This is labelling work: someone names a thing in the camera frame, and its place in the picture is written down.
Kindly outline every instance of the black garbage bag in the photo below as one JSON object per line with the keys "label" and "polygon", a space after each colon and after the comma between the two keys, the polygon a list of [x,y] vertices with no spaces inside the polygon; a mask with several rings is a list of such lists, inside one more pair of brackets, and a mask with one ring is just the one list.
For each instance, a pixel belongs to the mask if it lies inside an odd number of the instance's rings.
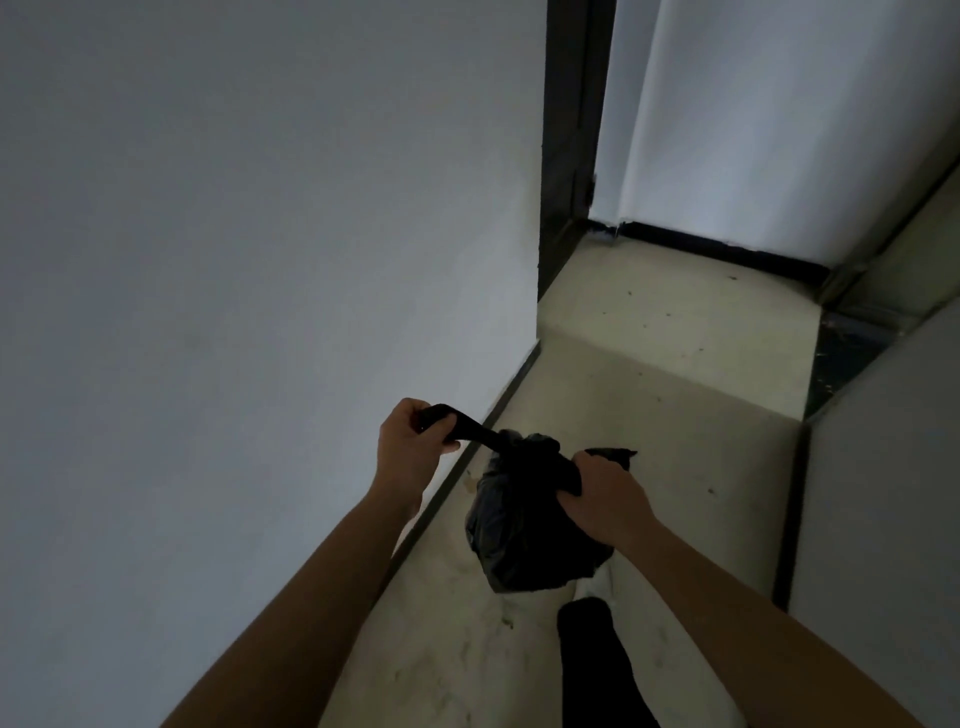
{"label": "black garbage bag", "polygon": [[[593,576],[613,554],[564,512],[557,491],[580,495],[579,473],[560,455],[560,443],[546,435],[522,437],[501,430],[511,444],[495,452],[467,514],[467,541],[498,593],[556,589],[572,579]],[[634,450],[593,448],[624,470]]]}

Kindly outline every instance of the black trousers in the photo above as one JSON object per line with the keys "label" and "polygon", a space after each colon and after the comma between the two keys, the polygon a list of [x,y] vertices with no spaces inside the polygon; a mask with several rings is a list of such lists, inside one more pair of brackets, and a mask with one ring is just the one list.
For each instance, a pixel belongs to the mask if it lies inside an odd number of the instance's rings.
{"label": "black trousers", "polygon": [[564,728],[659,728],[636,688],[607,602],[589,596],[565,604],[557,614],[557,631],[564,664]]}

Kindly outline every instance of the dirty floor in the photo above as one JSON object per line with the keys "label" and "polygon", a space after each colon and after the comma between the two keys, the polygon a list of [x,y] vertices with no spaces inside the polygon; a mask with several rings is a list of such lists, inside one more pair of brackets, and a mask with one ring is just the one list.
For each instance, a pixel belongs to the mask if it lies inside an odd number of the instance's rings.
{"label": "dirty floor", "polygon": [[[819,308],[802,287],[631,240],[586,239],[540,302],[542,354],[499,422],[565,454],[639,450],[658,516],[755,589],[773,586]],[[572,585],[491,592],[464,537],[468,468],[374,608],[331,699],[338,726],[561,725],[555,620]],[[614,556],[613,615],[663,728],[743,726],[657,594]]]}

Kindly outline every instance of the doorway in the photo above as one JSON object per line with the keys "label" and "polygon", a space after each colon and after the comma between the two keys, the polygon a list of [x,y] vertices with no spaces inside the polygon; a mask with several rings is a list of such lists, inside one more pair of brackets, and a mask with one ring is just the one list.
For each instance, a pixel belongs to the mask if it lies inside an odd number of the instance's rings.
{"label": "doorway", "polygon": [[616,0],[549,0],[538,295],[587,229]]}

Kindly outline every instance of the black door frame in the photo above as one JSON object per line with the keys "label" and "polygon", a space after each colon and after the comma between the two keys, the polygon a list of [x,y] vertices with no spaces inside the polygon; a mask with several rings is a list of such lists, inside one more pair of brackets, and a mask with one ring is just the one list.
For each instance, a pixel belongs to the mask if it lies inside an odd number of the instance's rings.
{"label": "black door frame", "polygon": [[[584,53],[583,87],[580,98],[580,127],[584,132],[584,144],[580,150],[581,162],[577,168],[571,200],[572,215],[559,232],[544,239],[540,232],[540,274],[538,298],[541,298],[560,273],[574,248],[588,228],[590,204],[593,201],[597,142],[600,136],[600,121],[607,90],[607,70],[610,64],[610,49],[613,38],[613,20],[616,15],[616,0],[588,0],[588,20],[585,33],[587,45]],[[546,59],[544,74],[550,73],[550,58]],[[541,179],[543,190],[550,180]]]}

